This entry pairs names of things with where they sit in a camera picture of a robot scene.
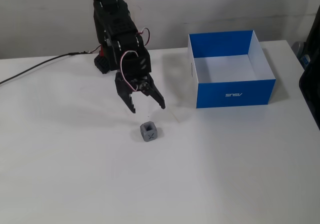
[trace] blue box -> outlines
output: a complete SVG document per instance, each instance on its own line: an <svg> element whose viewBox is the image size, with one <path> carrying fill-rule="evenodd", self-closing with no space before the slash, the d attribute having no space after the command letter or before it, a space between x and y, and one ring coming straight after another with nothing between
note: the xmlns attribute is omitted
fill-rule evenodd
<svg viewBox="0 0 320 224"><path fill-rule="evenodd" d="M196 108L266 105L276 78L253 30L190 34Z"/></svg>

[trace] small cube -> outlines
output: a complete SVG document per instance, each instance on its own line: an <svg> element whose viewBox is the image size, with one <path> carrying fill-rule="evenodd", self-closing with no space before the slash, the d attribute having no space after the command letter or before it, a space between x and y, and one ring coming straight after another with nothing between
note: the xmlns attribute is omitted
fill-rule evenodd
<svg viewBox="0 0 320 224"><path fill-rule="evenodd" d="M140 126L140 131L145 142L150 142L158 137L156 125L152 121L143 123Z"/></svg>

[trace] table surface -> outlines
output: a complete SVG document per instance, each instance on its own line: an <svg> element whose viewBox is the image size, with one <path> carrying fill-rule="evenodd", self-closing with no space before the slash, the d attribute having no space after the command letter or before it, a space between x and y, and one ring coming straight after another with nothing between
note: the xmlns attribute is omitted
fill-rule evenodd
<svg viewBox="0 0 320 224"><path fill-rule="evenodd" d="M320 131L303 69L286 41L261 46L277 79L269 105L192 108L186 48L150 51L165 110L134 93L131 113L96 54L1 86L0 223L319 223ZM0 60L0 80L46 59Z"/></svg>

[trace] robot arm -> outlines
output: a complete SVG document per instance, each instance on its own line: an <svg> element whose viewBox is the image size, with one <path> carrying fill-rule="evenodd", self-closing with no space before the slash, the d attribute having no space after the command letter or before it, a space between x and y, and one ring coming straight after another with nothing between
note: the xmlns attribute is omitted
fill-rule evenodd
<svg viewBox="0 0 320 224"><path fill-rule="evenodd" d="M151 60L144 41L123 0L93 0L94 23L101 51L94 64L103 73L117 70L115 86L128 108L136 113L132 92L142 92L162 109L165 100L150 76Z"/></svg>

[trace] red wire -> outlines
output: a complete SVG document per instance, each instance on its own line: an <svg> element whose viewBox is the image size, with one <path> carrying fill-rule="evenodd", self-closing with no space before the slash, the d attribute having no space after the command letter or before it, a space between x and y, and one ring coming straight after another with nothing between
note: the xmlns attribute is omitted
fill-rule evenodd
<svg viewBox="0 0 320 224"><path fill-rule="evenodd" d="M144 33L145 29L148 31L149 36L148 36L148 40L146 41L146 44L144 46L148 45L148 43L150 42L150 36L151 36L150 30L148 27L144 27L144 28L142 28L142 31L138 32L141 35Z"/></svg>

